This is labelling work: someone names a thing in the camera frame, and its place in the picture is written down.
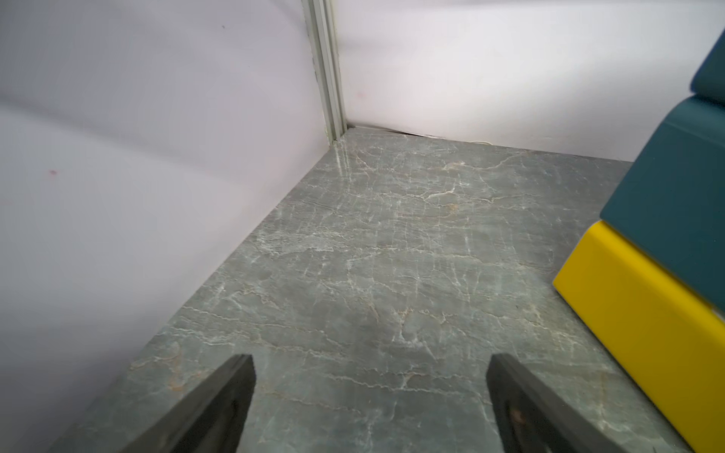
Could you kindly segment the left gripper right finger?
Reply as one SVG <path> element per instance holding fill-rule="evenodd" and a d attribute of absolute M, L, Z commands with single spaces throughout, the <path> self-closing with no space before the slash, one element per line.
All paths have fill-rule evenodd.
<path fill-rule="evenodd" d="M 486 383 L 506 452 L 621 452 L 514 356 L 491 357 Z"/>

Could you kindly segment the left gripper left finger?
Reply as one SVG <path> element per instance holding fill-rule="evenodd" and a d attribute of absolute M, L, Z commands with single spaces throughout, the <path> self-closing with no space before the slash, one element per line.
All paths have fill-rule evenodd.
<path fill-rule="evenodd" d="M 256 386 L 253 357 L 234 355 L 125 452 L 235 452 Z"/>

